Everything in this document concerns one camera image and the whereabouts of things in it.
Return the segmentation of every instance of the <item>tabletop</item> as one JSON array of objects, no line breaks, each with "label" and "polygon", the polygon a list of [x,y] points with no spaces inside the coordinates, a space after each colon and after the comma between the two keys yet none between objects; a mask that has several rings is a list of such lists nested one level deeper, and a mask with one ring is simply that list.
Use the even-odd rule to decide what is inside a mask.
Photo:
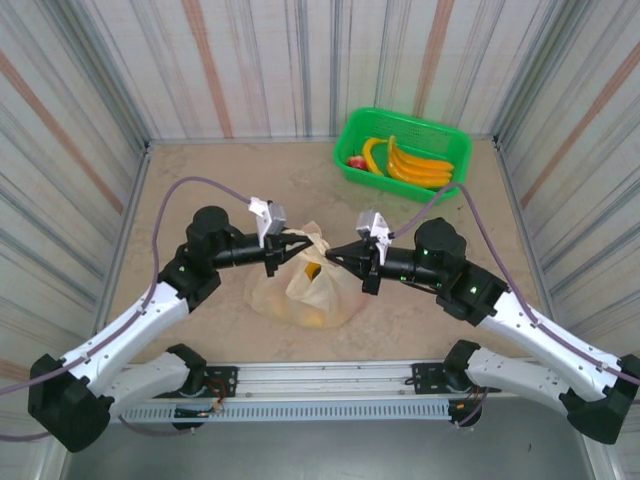
[{"label": "tabletop", "polygon": [[[529,303],[538,297],[511,211],[502,176],[489,141],[474,141],[466,185],[489,235]],[[208,144],[154,148],[125,253],[109,319],[131,305],[149,285],[151,232],[167,189],[177,180],[199,175],[217,180],[243,195],[271,199],[284,206],[287,225],[315,221],[333,246],[357,239],[355,222],[367,208],[380,211],[399,228],[422,207],[396,195],[347,182],[332,160],[332,143],[293,142]],[[201,184],[185,184],[172,196],[158,238],[160,265],[166,264],[193,214],[219,205],[232,225],[255,231],[246,205]],[[463,195],[434,207],[427,218],[442,216],[467,240],[467,257],[500,275]],[[413,232],[394,241],[413,248]],[[163,332],[137,357],[148,361],[167,347],[185,343],[210,362],[350,361],[437,359],[458,339],[476,341],[498,353],[523,352],[505,339],[453,319],[435,299],[399,282],[382,283],[380,294],[341,327],[303,328],[259,315],[243,300],[244,284],[254,266],[220,272],[222,285],[189,318]]]}]

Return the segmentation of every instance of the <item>wall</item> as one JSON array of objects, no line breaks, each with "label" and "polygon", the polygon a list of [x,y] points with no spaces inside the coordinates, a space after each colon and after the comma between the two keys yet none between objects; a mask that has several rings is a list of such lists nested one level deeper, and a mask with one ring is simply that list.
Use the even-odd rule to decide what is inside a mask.
[{"label": "wall", "polygon": [[[52,2],[0,4],[0,386],[92,334],[140,164],[140,139],[60,15]],[[0,399],[1,433],[42,431],[26,403]],[[41,446],[2,443],[0,477],[35,475]]]},{"label": "wall", "polygon": [[[555,320],[640,352],[640,2],[575,2],[500,142]],[[640,407],[618,443],[640,478]]]},{"label": "wall", "polygon": [[376,105],[491,133],[562,2],[75,0],[154,139],[337,135]]}]

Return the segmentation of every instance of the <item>green basket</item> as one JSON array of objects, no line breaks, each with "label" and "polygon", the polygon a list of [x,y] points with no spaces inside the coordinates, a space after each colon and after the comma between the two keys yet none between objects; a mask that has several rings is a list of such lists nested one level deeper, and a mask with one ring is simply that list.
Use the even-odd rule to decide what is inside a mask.
[{"label": "green basket", "polygon": [[[347,121],[333,158],[347,180],[395,193],[418,202],[428,202],[438,189],[416,187],[391,178],[387,173],[387,145],[377,145],[371,151],[378,168],[385,176],[365,172],[347,165],[353,155],[360,155],[362,146],[371,137],[396,136],[398,146],[404,151],[423,158],[446,160],[454,166],[451,180],[464,183],[471,159],[471,139],[460,130],[418,118],[389,112],[379,108],[355,110]],[[457,195],[459,189],[449,190],[442,199]]]}]

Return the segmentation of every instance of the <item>translucent plastic bag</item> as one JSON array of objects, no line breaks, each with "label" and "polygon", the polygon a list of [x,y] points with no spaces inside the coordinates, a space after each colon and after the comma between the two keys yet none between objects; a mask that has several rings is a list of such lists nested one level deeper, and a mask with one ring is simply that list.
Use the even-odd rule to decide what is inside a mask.
[{"label": "translucent plastic bag", "polygon": [[255,267],[247,279],[245,301],[262,315],[303,327],[342,325],[366,303],[362,282],[324,257],[329,244],[315,222],[289,232],[307,235],[313,245],[280,265],[272,278],[263,266]]}]

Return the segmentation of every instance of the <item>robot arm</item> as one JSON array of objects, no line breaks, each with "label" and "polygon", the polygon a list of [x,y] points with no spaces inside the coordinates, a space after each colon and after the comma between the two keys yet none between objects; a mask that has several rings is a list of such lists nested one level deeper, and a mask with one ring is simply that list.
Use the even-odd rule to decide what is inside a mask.
[{"label": "robot arm", "polygon": [[[219,207],[205,207],[187,228],[187,242],[158,275],[150,290],[114,322],[59,360],[44,355],[31,368],[31,378],[71,367],[29,389],[28,410],[71,452],[100,436],[111,417],[161,393],[193,393],[204,382],[206,361],[184,345],[171,347],[154,361],[122,372],[162,331],[188,317],[220,286],[219,269],[264,263],[268,276],[311,245],[300,235],[281,233],[282,207],[252,199],[256,234],[244,235],[229,224]],[[107,342],[93,353],[97,345]]]},{"label": "robot arm", "polygon": [[638,390],[615,372],[640,378],[638,358],[600,351],[533,309],[537,322],[532,322],[504,281],[465,258],[465,239],[442,218],[417,229],[414,250],[390,246],[389,229],[377,212],[362,214],[356,230],[361,240],[331,249],[326,256],[360,278],[363,292],[377,295],[381,279],[388,278],[432,293],[454,318],[509,338],[544,365],[500,357],[461,341],[445,360],[452,384],[461,390],[476,384],[518,393],[566,414],[577,430],[594,440],[615,443]]}]

